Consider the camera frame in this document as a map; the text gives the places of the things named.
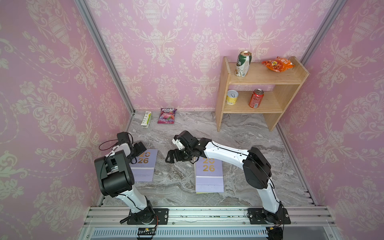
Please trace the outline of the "purple calendar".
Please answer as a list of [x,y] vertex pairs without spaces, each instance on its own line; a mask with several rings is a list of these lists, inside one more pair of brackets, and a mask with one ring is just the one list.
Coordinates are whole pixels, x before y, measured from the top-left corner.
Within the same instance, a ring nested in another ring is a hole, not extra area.
[[152,182],[158,150],[149,149],[133,160],[130,164],[135,182]]
[[199,158],[194,165],[196,192],[224,192],[222,161]]

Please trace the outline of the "green calendar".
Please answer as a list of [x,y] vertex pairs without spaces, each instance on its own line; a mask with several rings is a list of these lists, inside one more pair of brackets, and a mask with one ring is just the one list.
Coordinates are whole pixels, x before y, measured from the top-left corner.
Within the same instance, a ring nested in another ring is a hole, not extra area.
[[223,192],[196,192],[196,194],[221,194]]

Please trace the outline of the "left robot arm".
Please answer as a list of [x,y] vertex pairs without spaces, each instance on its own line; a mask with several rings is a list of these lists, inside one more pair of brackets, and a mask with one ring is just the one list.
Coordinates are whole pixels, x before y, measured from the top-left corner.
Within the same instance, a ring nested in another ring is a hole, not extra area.
[[133,143],[127,132],[117,134],[117,142],[111,151],[94,161],[99,188],[103,196],[123,201],[130,209],[121,224],[158,224],[158,217],[148,198],[134,186],[135,178],[130,163],[147,148],[142,142]]

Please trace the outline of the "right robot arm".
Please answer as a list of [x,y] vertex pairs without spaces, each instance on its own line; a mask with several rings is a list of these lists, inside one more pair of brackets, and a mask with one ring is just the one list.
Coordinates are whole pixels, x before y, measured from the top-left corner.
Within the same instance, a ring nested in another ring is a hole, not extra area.
[[231,148],[208,138],[196,138],[188,131],[175,135],[172,143],[177,148],[168,151],[166,163],[191,162],[193,159],[205,158],[234,165],[244,171],[247,183],[257,189],[262,200],[265,221],[282,225],[288,219],[275,191],[271,165],[258,148]]

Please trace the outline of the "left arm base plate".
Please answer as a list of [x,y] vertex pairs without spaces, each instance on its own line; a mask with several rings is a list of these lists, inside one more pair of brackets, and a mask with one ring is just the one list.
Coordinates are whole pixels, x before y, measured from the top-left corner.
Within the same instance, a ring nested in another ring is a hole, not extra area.
[[138,213],[130,212],[127,225],[167,225],[169,209],[166,208],[146,208]]

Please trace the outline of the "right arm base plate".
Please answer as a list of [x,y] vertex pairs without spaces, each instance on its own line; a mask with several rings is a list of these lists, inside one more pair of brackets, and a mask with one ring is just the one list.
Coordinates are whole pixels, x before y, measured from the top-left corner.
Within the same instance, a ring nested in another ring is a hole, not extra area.
[[263,208],[248,208],[247,217],[251,225],[290,225],[291,219],[287,209],[279,209],[276,213],[270,213]]

